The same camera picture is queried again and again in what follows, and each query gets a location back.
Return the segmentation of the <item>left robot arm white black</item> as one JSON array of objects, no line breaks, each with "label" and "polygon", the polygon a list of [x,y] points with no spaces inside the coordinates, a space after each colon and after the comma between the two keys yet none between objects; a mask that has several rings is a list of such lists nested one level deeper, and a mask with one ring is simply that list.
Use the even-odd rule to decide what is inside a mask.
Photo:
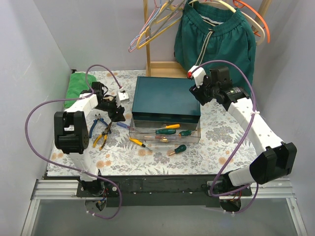
[{"label": "left robot arm white black", "polygon": [[111,123],[125,121],[124,107],[115,96],[107,95],[105,85],[93,82],[90,90],[84,90],[70,108],[54,114],[55,146],[72,160],[80,172],[79,182],[84,190],[95,197],[104,193],[104,182],[98,179],[100,170],[93,164],[86,149],[90,138],[86,117],[96,108],[108,113]]}]

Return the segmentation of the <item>orange handled screwdriver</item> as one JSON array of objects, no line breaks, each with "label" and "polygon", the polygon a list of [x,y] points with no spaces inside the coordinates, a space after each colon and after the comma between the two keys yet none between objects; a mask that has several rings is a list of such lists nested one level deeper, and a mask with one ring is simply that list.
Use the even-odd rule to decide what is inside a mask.
[{"label": "orange handled screwdriver", "polygon": [[156,128],[156,129],[149,130],[149,132],[157,131],[157,130],[163,130],[163,129],[177,129],[177,128],[180,128],[180,124],[167,125],[167,126],[164,126],[162,128]]}]

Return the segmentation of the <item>clear acrylic drawer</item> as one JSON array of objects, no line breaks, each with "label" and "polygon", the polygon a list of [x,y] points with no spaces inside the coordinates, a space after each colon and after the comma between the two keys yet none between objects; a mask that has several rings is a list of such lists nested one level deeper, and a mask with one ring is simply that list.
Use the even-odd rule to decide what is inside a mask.
[{"label": "clear acrylic drawer", "polygon": [[[132,119],[130,122],[130,126],[134,128],[134,130],[129,130],[129,135],[133,139],[138,139],[138,140],[145,140],[145,141],[152,141],[152,142],[161,142],[160,140],[157,139],[148,139],[145,138],[144,136],[156,136],[159,134],[155,133],[146,133],[146,131],[156,129],[156,128],[162,128],[167,125],[172,125],[175,123],[165,123],[165,122],[160,122],[160,121],[146,121],[146,120],[134,120]],[[200,139],[201,139],[201,130],[200,130],[200,123],[184,123],[181,122],[180,128],[177,128],[176,134],[173,135],[161,135],[161,136],[176,136],[177,140],[175,141],[170,141],[173,143],[184,143],[184,144],[197,144]],[[185,130],[196,130],[191,136],[187,137],[181,137],[179,136],[179,132],[185,131]]]}]

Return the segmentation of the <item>long green screwdriver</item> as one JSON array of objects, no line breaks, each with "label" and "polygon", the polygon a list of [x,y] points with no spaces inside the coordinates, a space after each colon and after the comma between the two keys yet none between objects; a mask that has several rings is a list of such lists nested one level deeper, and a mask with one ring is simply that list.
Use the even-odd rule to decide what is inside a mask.
[{"label": "long green screwdriver", "polygon": [[176,129],[169,129],[169,128],[146,131],[146,133],[155,133],[159,135],[173,135],[173,134],[176,134],[176,132],[177,132]]}]

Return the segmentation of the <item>yellow black screwdriver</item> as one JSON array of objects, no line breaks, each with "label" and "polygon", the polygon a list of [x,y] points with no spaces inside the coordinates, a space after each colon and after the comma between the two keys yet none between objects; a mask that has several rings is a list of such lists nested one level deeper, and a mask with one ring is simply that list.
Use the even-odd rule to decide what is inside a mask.
[{"label": "yellow black screwdriver", "polygon": [[151,151],[151,149],[150,149],[149,147],[147,147],[147,146],[146,146],[143,142],[141,142],[140,140],[138,140],[138,139],[133,139],[133,138],[129,138],[129,140],[130,140],[131,142],[137,144],[138,146],[143,147],[143,148],[146,148],[146,149],[148,149],[148,150]]}]

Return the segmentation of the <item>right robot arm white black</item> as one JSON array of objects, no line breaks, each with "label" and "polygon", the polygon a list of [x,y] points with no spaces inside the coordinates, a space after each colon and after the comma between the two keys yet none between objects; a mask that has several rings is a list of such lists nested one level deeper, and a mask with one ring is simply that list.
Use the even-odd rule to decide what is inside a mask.
[{"label": "right robot arm white black", "polygon": [[228,67],[212,69],[210,73],[207,75],[201,66],[194,65],[188,71],[188,78],[195,81],[190,92],[201,105],[213,99],[223,105],[244,130],[239,144],[249,138],[257,158],[248,166],[225,173],[221,182],[214,180],[209,194],[232,196],[249,184],[265,184],[291,174],[296,146],[285,143],[271,130],[256,109],[253,95],[248,95],[242,87],[233,86]]}]

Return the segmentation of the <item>small green screwdriver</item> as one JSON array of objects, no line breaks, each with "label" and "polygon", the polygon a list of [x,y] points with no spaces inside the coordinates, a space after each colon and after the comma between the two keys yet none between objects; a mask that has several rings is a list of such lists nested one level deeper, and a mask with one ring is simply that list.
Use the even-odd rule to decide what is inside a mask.
[{"label": "small green screwdriver", "polygon": [[194,132],[196,132],[196,130],[181,131],[181,132],[179,132],[179,136],[181,136],[181,137],[191,136]]}]

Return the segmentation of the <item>blue red screwdriver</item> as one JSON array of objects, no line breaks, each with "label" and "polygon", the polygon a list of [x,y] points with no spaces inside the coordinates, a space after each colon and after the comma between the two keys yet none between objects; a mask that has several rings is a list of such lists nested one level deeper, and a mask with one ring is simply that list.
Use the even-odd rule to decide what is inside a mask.
[{"label": "blue red screwdriver", "polygon": [[128,130],[134,130],[134,128],[132,128],[130,125],[127,125],[123,122],[117,122],[116,123],[119,127],[122,127],[122,128],[125,128],[125,129],[128,129]]},{"label": "blue red screwdriver", "polygon": [[148,139],[157,139],[160,140],[161,142],[170,142],[170,141],[175,141],[177,140],[176,136],[161,136],[161,135],[156,135],[156,136],[144,136],[145,138]]}]

